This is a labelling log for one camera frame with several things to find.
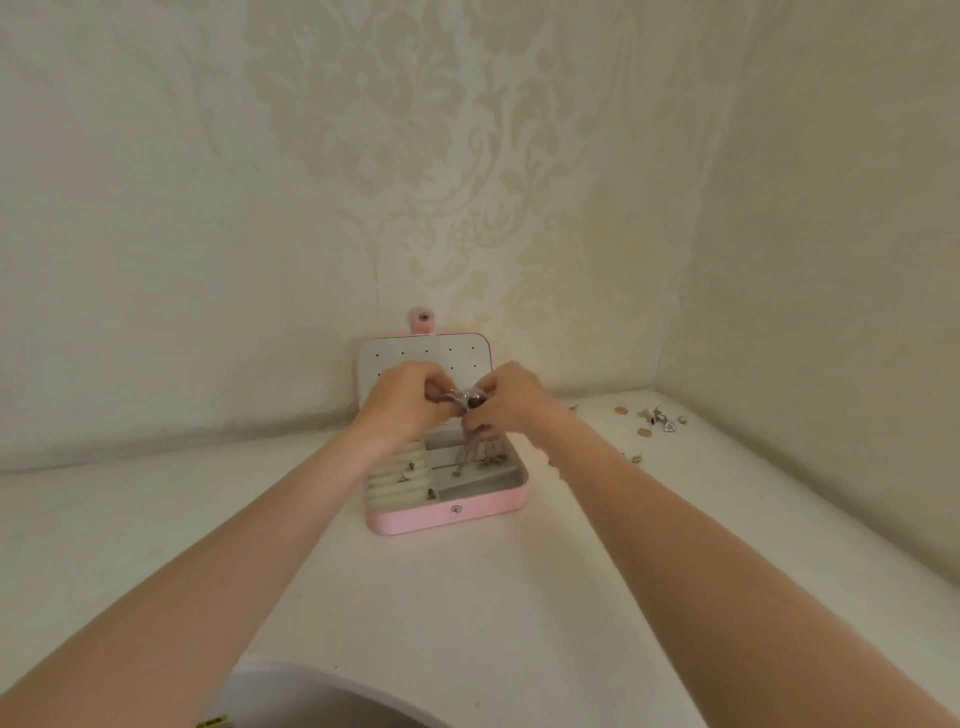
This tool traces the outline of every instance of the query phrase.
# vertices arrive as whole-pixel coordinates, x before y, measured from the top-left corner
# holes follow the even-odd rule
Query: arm
[[[517,364],[465,426],[546,451],[711,728],[958,728],[919,686],[719,523],[623,458]]]
[[[5,728],[194,725],[378,460],[458,414],[439,365],[388,370],[343,434],[121,597],[0,697]]]

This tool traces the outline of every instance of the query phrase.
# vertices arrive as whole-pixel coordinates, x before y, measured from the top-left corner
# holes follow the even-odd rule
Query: forearm
[[[537,417],[711,728],[958,723],[837,616],[576,417]]]
[[[196,723],[353,483],[383,454],[356,430],[331,440],[0,697],[0,724]]]

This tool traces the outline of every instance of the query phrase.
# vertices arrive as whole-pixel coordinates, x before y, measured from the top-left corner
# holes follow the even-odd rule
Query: person's right hand
[[[540,378],[515,361],[497,367],[475,386],[488,392],[490,398],[464,415],[464,429],[469,431],[486,426],[492,434],[528,434],[544,410],[559,407],[543,389]]]

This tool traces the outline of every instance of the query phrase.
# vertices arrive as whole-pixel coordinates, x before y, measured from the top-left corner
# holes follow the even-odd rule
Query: scattered jewelry
[[[654,407],[654,422],[655,422],[655,423],[663,423],[663,431],[664,431],[664,432],[676,432],[676,431],[677,431],[677,428],[673,425],[672,422],[670,422],[670,421],[667,419],[666,415],[664,415],[662,412],[660,412],[660,406],[659,406],[659,405],[657,405],[656,407]]]

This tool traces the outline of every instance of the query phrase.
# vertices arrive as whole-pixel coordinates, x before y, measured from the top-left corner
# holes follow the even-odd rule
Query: pink jewelry box
[[[408,359],[438,362],[457,388],[464,390],[492,370],[490,342],[479,333],[370,339],[357,354],[360,405],[383,370]],[[510,441],[500,436],[482,444],[477,459],[464,464],[456,475],[463,442],[460,420],[450,420],[374,467],[364,489],[370,529],[393,536],[522,507],[527,501],[528,473]]]

